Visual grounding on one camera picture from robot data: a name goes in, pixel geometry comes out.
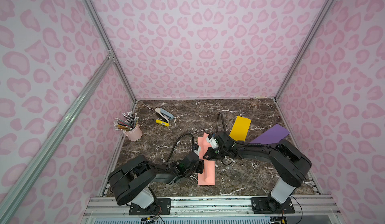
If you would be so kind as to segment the pink paper sheet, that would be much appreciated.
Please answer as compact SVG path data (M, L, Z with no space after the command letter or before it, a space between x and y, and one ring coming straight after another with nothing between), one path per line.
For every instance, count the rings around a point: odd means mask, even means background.
M199 157L203 159L204 154L207 152L211 144L207 142L207 133L203 134L203 137L198 138L198 145L200 147ZM204 159L204 169L202 174L198 174L198 185L215 185L215 161Z

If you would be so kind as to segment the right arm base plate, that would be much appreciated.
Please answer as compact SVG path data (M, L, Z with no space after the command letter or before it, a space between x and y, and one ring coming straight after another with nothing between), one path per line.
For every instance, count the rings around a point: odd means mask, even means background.
M283 204L278 203L272 197L251 198L251 206L254 214L294 214L295 209L290 198Z

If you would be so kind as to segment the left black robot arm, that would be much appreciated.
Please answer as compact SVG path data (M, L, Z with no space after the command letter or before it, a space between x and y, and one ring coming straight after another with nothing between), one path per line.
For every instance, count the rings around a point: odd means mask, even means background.
M155 202L155 196L151 191L146 192L151 200L144 195L138 196L150 183L175 184L194 173L202 174L203 170L204 161L194 152L190 152L183 160L163 164L155 164L144 155L139 155L110 173L108 182L119 206L137 199L135 204L145 209Z

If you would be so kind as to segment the yellow paper sheet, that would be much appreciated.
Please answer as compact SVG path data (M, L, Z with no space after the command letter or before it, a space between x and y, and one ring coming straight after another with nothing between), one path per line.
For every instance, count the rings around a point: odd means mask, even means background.
M230 137L236 141L245 141L250 125L251 119L237 116L230 131Z

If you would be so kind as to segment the purple paper sheet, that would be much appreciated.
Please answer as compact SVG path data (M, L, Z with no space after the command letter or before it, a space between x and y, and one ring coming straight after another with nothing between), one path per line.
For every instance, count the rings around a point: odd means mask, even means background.
M290 132L279 124L274 125L266 132L255 138L250 144L275 144L286 138Z

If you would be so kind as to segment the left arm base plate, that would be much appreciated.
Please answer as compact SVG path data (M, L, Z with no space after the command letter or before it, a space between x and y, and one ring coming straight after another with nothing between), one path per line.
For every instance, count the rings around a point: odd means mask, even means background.
M171 208L171 199L160 198L156 199L146 209L142 209L139 205L131 204L129 215L130 216L144 216L144 215L169 215Z

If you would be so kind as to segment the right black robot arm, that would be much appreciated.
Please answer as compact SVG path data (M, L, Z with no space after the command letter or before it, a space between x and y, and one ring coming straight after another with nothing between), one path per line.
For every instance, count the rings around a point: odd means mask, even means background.
M312 167L311 161L285 139L273 144L250 144L236 141L226 132L218 131L215 134L209 134L206 141L211 146L203 156L205 160L223 160L228 157L273 164L280 178L270 191L267 203L276 209L302 185Z

